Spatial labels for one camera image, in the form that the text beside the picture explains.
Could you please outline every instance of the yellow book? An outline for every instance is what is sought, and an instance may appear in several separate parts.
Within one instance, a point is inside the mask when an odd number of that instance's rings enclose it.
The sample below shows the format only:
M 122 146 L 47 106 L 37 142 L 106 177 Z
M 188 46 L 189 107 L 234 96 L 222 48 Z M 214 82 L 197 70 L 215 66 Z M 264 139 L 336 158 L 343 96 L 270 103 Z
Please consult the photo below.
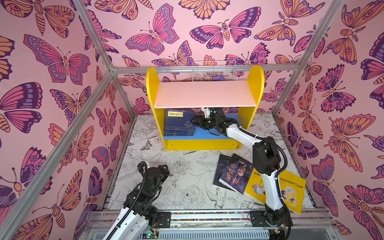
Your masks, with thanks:
M 301 214 L 305 193 L 305 179 L 288 172 L 280 173 L 280 189 L 287 207 L 297 214 Z M 245 194 L 265 204 L 265 189 L 263 179 L 255 169 L 249 178 Z

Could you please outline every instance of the white wire basket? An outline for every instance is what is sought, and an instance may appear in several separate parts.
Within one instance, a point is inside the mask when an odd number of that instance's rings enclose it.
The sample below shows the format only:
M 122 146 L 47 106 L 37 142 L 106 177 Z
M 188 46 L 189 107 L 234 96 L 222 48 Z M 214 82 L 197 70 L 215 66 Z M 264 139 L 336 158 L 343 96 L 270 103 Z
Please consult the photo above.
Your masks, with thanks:
M 192 81 L 238 81 L 236 65 L 225 65 L 227 61 L 194 61 Z

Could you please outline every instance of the blue shelf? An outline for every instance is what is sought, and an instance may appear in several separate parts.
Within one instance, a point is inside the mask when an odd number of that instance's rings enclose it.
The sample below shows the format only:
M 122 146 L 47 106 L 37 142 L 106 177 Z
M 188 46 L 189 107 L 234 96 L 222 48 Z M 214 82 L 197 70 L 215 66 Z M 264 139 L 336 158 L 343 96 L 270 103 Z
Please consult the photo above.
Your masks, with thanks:
M 239 120 L 237 114 L 227 114 L 225 115 L 228 118 L 234 118 Z M 211 133 L 219 134 L 216 129 L 211 129 Z M 230 137 L 226 137 L 223 134 L 220 136 L 215 136 L 209 133 L 208 130 L 204 130 L 200 127 L 196 127 L 195 134 L 193 136 L 172 136 L 172 137 L 164 137 L 164 140 L 201 140 L 201 139 L 232 139 Z

